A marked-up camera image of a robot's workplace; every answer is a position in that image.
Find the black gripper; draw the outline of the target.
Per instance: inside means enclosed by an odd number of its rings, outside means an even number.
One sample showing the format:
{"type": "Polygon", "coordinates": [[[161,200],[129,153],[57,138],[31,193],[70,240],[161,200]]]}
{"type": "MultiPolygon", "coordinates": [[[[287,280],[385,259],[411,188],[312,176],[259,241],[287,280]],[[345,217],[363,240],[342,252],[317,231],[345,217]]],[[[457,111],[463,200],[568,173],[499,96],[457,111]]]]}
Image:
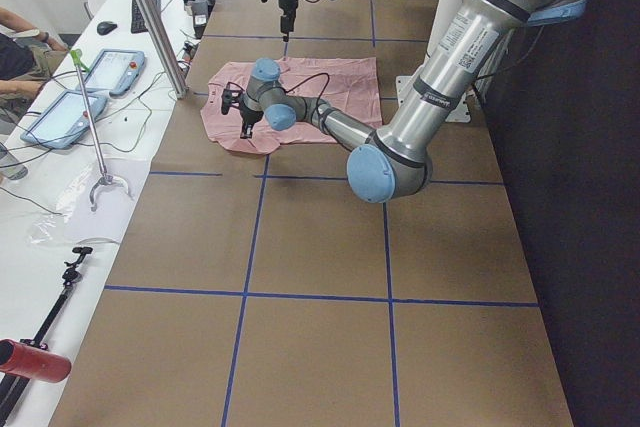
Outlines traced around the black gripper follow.
{"type": "Polygon", "coordinates": [[[284,43],[289,42],[289,35],[294,31],[297,13],[297,0],[278,0],[279,8],[282,11],[280,17],[280,31],[284,43]]]}
{"type": "Polygon", "coordinates": [[[249,108],[244,101],[240,102],[240,114],[242,118],[241,139],[251,139],[254,126],[260,121],[260,111],[249,108]]]}

